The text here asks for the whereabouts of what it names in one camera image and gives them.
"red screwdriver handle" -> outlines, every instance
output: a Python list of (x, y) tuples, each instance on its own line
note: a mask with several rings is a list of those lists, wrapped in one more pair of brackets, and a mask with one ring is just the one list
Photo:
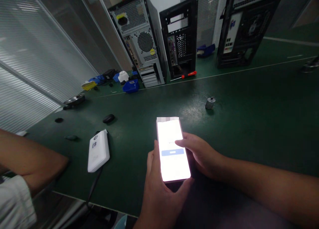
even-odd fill
[(189, 73), (187, 76), (192, 76), (192, 75), (196, 75), (197, 74), (197, 71), (193, 71), (191, 73)]
[(197, 71), (193, 71), (193, 72), (189, 73), (188, 76), (196, 75), (196, 74), (197, 74)]

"computer tower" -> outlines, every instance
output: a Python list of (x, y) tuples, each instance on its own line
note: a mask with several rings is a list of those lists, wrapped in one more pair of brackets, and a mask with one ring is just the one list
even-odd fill
[(185, 0), (159, 13), (172, 79), (195, 71), (197, 0)]
[(165, 49), (158, 12), (151, 1), (124, 0), (108, 11), (144, 87), (165, 84)]
[(249, 65), (280, 0), (227, 0), (217, 67)]

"left hand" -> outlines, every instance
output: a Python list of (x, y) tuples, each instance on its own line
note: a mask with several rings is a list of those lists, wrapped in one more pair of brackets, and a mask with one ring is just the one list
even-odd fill
[(177, 192), (168, 189), (160, 172), (159, 144), (147, 157), (147, 172), (142, 210), (134, 228), (172, 228), (186, 201), (194, 179), (186, 179)]

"smartphone screen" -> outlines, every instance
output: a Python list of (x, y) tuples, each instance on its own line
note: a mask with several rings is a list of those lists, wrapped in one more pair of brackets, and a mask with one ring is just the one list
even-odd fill
[(175, 144), (175, 140), (183, 139), (180, 121), (177, 117), (170, 117), (177, 119), (159, 122), (160, 118), (166, 117), (157, 120), (162, 179), (168, 182), (190, 178), (186, 150)]

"person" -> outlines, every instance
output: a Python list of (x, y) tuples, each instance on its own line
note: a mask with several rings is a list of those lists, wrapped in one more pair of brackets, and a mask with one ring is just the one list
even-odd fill
[(37, 220), (32, 197), (53, 181), (68, 159), (27, 138), (0, 129), (0, 228), (29, 228)]
[[(205, 176), (241, 190), (297, 225), (319, 227), (319, 178), (228, 158), (200, 137), (183, 134), (184, 139), (175, 143), (192, 152), (197, 169)], [(155, 140), (147, 158), (142, 209), (134, 229), (172, 228), (194, 182), (186, 179), (173, 193), (161, 178), (159, 157)]]

